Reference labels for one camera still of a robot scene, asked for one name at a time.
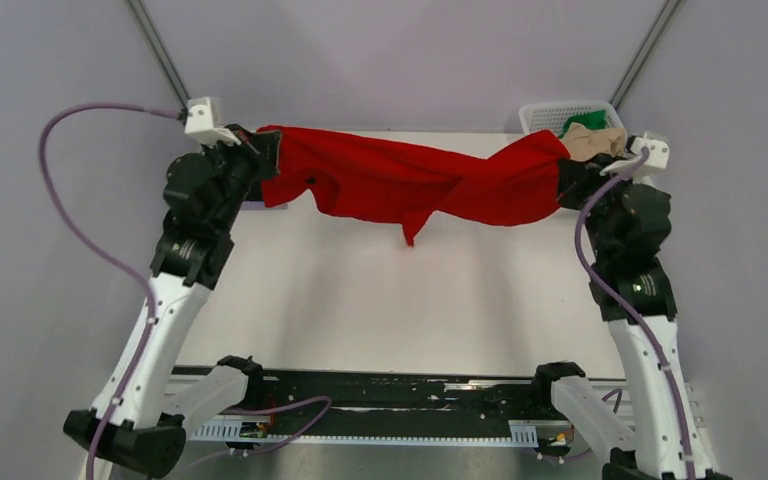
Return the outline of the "red t shirt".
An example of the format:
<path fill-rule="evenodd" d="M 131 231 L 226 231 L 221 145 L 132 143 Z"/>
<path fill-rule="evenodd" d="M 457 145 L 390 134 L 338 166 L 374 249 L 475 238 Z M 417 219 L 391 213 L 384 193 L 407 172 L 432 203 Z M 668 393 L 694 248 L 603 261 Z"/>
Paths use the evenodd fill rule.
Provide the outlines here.
<path fill-rule="evenodd" d="M 268 126 L 281 135 L 275 177 L 261 184 L 275 207 L 312 193 L 326 215 L 398 224 L 407 245 L 435 212 L 491 226 L 555 213 L 568 150 L 543 130 L 488 158 L 337 131 Z"/>

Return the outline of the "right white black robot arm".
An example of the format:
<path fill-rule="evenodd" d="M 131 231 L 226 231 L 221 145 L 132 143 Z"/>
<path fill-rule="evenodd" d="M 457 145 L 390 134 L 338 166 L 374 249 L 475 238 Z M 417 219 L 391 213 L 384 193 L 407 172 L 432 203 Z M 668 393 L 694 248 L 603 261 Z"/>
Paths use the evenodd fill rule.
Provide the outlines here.
<path fill-rule="evenodd" d="M 562 414 L 601 463 L 604 479 L 721 479 L 691 412 L 678 349 L 677 306 L 658 259 L 669 236 L 669 194 L 594 162 L 559 161 L 557 200 L 576 210 L 575 253 L 620 356 L 633 423 L 601 400 L 572 362 L 542 365 L 531 403 Z"/>

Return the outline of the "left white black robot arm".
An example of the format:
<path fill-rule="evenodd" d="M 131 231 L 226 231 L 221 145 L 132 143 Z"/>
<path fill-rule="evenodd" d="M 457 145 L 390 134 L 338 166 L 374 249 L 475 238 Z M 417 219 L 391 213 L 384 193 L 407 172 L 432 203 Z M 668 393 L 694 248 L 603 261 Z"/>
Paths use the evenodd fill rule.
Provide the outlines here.
<path fill-rule="evenodd" d="M 279 131 L 233 125 L 230 132 L 234 141 L 202 146 L 170 164 L 163 191 L 168 211 L 144 280 L 144 306 L 109 382 L 63 426 L 93 457 L 151 479 L 166 477 L 192 435 L 223 410 L 253 413 L 266 400 L 261 366 L 232 355 L 186 390 L 166 394 L 189 330 L 234 247 L 230 230 L 244 200 L 279 172 Z"/>

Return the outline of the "folded lavender t shirt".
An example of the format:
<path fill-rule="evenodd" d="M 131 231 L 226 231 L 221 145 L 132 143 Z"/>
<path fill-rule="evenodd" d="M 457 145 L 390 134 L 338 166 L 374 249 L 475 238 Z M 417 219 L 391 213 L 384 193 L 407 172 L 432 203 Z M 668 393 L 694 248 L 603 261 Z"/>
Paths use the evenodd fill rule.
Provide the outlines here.
<path fill-rule="evenodd" d="M 246 200 L 241 205 L 242 211 L 282 211 L 287 208 L 288 205 L 286 203 L 269 206 L 259 200 Z"/>

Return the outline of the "beige t shirt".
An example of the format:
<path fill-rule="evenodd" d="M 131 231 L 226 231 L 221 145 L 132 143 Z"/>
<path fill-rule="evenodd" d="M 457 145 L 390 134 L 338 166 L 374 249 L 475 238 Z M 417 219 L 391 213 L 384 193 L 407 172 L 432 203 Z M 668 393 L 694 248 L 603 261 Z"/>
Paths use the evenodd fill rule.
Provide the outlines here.
<path fill-rule="evenodd" d="M 583 124 L 573 122 L 560 141 L 567 149 L 571 160 L 585 162 L 599 154 L 622 156 L 627 142 L 627 132 L 623 128 L 591 130 Z"/>

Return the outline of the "green t shirt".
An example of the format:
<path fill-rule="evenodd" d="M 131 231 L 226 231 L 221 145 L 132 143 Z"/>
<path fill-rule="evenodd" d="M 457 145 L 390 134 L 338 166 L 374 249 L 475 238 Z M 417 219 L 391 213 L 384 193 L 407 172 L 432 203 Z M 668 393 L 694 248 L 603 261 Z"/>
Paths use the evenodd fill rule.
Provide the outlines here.
<path fill-rule="evenodd" d="M 588 130 L 602 130 L 608 127 L 608 117 L 605 109 L 579 113 L 568 117 L 562 127 L 560 138 L 563 138 L 574 124 L 583 126 Z"/>

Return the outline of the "white plastic basket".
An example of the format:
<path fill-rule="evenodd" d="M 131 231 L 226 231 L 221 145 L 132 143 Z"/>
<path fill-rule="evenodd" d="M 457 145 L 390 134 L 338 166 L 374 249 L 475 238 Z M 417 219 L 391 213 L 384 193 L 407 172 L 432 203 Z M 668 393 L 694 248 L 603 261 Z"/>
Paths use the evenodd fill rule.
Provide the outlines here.
<path fill-rule="evenodd" d="M 527 104 L 519 108 L 518 117 L 523 132 L 528 135 L 549 130 L 559 137 L 565 120 L 579 113 L 605 109 L 608 117 L 607 128 L 624 128 L 614 107 L 600 100 L 553 101 Z"/>

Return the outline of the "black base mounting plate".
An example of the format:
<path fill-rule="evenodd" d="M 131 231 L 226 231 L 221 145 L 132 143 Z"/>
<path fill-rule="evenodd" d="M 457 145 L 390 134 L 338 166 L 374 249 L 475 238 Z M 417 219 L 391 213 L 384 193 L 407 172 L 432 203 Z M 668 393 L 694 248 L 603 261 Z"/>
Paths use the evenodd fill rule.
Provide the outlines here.
<path fill-rule="evenodd" d="M 347 443 L 528 443 L 571 428 L 536 377 L 267 370 L 224 411 L 219 437 Z"/>

